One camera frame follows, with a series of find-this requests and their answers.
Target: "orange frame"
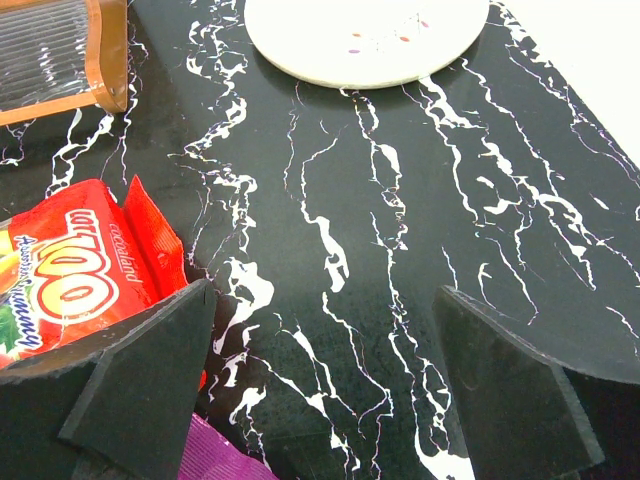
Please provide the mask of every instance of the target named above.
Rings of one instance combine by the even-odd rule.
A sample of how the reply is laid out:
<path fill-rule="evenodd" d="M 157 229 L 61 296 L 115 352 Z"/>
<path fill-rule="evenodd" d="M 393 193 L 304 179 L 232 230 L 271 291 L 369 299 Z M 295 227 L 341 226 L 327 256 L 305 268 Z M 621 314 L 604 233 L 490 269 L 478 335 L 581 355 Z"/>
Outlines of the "orange frame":
<path fill-rule="evenodd" d="M 0 12 L 56 0 L 0 0 Z M 127 0 L 84 0 L 89 16 L 85 72 L 89 92 L 0 112 L 0 126 L 98 104 L 127 109 Z"/>

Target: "red snack bag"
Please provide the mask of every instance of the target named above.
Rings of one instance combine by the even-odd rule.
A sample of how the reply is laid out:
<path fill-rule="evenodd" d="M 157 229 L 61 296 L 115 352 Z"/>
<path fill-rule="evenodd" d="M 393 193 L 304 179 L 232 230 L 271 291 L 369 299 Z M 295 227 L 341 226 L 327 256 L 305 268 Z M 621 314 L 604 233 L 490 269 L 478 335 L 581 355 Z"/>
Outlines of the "red snack bag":
<path fill-rule="evenodd" d="M 183 249 L 135 177 L 124 207 L 87 180 L 0 224 L 0 368 L 187 285 Z"/>

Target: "black marble surface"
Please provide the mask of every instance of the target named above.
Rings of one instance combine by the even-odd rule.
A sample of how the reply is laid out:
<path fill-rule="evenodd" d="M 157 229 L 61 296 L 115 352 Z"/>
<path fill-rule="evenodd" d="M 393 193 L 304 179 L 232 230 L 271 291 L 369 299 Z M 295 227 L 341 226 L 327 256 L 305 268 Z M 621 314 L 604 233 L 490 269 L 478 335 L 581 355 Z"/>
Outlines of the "black marble surface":
<path fill-rule="evenodd" d="M 0 130 L 0 221 L 141 177 L 223 293 L 213 425 L 282 479 L 473 478 L 443 284 L 557 363 L 638 380 L 638 168 L 501 4 L 450 67 L 373 92 L 279 72 L 242 9 L 135 0 L 126 115 Z"/>

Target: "plate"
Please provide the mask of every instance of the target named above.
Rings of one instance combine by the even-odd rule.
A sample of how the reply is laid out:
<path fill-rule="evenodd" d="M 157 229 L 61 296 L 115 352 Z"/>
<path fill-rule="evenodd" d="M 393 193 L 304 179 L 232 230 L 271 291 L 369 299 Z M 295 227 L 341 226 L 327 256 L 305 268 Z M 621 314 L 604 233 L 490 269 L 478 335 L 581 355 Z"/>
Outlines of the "plate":
<path fill-rule="evenodd" d="M 334 88 L 418 80 L 480 35 L 489 0 L 246 0 L 254 46 L 288 74 Z"/>

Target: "purple cloth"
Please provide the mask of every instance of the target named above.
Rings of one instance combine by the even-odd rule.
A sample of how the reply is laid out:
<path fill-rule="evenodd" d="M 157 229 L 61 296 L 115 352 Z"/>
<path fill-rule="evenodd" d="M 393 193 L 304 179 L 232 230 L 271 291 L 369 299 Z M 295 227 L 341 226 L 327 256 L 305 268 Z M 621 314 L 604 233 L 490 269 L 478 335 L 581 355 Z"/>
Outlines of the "purple cloth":
<path fill-rule="evenodd" d="M 277 480 L 262 463 L 243 455 L 207 422 L 191 417 L 178 480 Z"/>

